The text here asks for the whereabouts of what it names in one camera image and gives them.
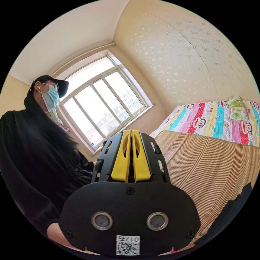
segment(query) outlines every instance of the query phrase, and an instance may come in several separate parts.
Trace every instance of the woven mat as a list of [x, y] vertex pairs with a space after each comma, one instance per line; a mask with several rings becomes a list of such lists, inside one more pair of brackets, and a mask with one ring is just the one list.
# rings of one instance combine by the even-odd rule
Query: woven mat
[[228, 200], [254, 186], [260, 170], [260, 148], [206, 136], [162, 131], [156, 138], [167, 163], [171, 183], [194, 201], [201, 227], [182, 250], [205, 235]]

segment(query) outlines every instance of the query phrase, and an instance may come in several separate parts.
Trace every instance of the yellow plastic part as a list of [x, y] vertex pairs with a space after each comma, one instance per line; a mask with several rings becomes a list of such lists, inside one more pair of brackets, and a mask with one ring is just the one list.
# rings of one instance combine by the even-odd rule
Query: yellow plastic part
[[125, 130], [121, 139], [111, 178], [116, 181], [128, 181], [130, 164], [131, 130]]
[[146, 160], [146, 155], [144, 152], [144, 147], [141, 140], [140, 132], [138, 130], [132, 130], [132, 147], [133, 147], [135, 182], [149, 180], [151, 174]]

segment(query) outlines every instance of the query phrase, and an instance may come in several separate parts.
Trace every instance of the pillow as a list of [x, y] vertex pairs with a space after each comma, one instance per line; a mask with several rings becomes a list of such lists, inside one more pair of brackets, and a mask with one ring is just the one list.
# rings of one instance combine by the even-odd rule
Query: pillow
[[231, 114], [230, 118], [235, 121], [248, 121], [248, 114], [246, 107], [241, 99], [241, 97], [232, 97], [227, 100]]

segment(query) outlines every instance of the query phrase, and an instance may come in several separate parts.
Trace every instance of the mattress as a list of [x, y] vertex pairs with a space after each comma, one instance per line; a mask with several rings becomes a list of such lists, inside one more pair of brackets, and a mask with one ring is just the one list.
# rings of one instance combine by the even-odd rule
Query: mattress
[[182, 250], [207, 233], [229, 200], [245, 185], [252, 188], [260, 171], [260, 148], [217, 138], [162, 131], [155, 138], [171, 184], [185, 191], [194, 201], [201, 227]]
[[248, 112], [246, 122], [230, 119], [227, 101], [179, 105], [151, 136], [167, 130], [260, 147], [260, 103], [247, 100], [243, 103]]

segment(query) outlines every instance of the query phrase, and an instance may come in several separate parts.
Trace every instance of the face mask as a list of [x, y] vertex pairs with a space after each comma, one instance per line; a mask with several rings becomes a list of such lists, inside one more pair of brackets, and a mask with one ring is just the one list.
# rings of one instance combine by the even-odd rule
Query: face mask
[[42, 93], [42, 97], [48, 112], [52, 111], [59, 104], [59, 93], [55, 91], [52, 85], [49, 86], [49, 91]]

